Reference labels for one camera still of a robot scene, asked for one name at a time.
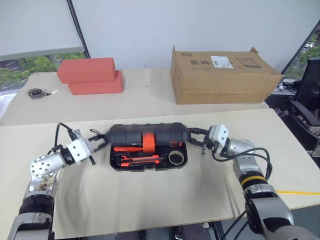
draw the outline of hand tool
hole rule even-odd
[[[115,152],[139,152],[139,151],[145,151],[143,146],[136,146],[141,145],[140,143],[133,143],[133,146],[114,146],[113,151]],[[170,148],[178,148],[182,146],[181,141],[170,141],[168,147]]]
[[[150,164],[155,163],[159,164],[164,160],[164,157],[159,157],[159,155],[152,156],[141,156],[141,157],[127,157],[121,156],[121,167],[131,167],[132,165],[136,166],[137,164]]]

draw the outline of red brick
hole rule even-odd
[[[115,62],[112,57],[64,60],[57,72],[63,84],[113,81]]]
[[[73,95],[122,93],[122,73],[121,71],[115,71],[115,80],[113,81],[69,83],[68,87]]]

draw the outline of black toolbox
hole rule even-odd
[[[111,144],[110,165],[118,171],[182,168],[188,160],[190,132],[180,122],[116,124],[105,136]]]

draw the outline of black chair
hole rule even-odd
[[[288,115],[281,117],[307,151],[320,144],[320,57],[309,58],[299,89],[287,101]]]

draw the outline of tabletop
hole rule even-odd
[[[56,72],[33,73],[0,118],[0,126],[78,122],[267,109],[265,102],[236,104],[176,104],[170,69],[122,71],[123,93],[72,95]],[[56,94],[31,99],[27,91],[40,88]]]
[[[269,183],[277,191],[320,192],[320,170],[272,109],[199,113],[144,118],[69,122],[90,137],[90,128],[106,132],[114,124],[181,122],[208,129],[225,124],[230,138],[251,140],[266,148],[273,172]],[[9,233],[31,175],[33,158],[54,143],[55,123],[1,126],[0,238]],[[64,146],[70,142],[61,132]],[[188,162],[180,169],[143,172],[115,171],[109,164],[110,147],[90,161],[66,167],[59,176],[53,230],[56,239],[95,236],[140,229],[211,222],[237,217],[244,210],[242,188],[232,162],[217,162],[187,144]],[[265,173],[266,164],[257,159]],[[320,204],[319,195],[281,195],[289,208]]]

